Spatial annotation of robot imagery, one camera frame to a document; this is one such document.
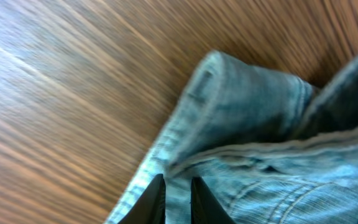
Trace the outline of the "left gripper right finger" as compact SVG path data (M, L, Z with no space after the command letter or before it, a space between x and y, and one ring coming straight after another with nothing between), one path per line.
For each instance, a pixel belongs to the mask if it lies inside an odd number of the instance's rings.
M191 224L235 224L201 177L191 180Z

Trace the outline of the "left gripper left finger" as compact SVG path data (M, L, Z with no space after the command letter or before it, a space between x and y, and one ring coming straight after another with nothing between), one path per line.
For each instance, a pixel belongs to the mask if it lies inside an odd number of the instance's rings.
M157 174L119 224L165 224L166 185Z

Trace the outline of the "light blue denim shorts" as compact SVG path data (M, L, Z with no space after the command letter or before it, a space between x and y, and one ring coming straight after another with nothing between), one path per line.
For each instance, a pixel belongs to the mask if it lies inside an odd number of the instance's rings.
M167 223L191 221L193 177L236 223L358 223L358 56L316 88L210 52L107 222L159 174Z

